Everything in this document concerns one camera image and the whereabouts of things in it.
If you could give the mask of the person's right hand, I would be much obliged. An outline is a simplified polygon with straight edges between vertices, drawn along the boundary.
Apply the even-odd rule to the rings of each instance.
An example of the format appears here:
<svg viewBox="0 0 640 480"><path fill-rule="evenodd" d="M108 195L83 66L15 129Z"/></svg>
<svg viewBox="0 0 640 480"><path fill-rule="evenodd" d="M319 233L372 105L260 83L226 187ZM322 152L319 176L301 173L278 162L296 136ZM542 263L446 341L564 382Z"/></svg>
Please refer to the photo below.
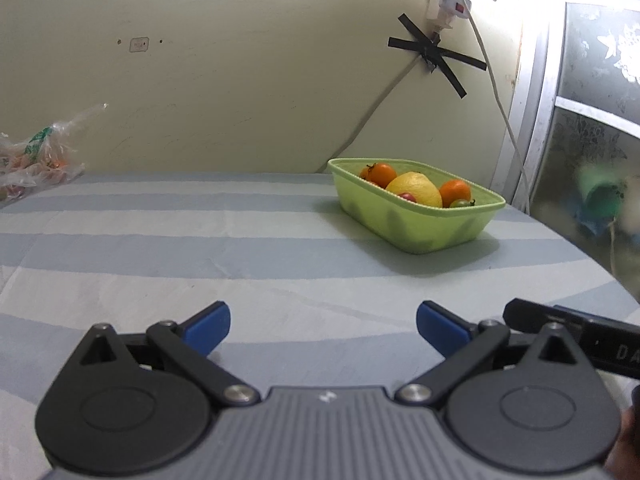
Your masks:
<svg viewBox="0 0 640 480"><path fill-rule="evenodd" d="M640 480L639 452L634 445L634 433L637 429L637 416L634 408L623 412L622 426L611 453L605 461L605 470L617 480Z"/></svg>

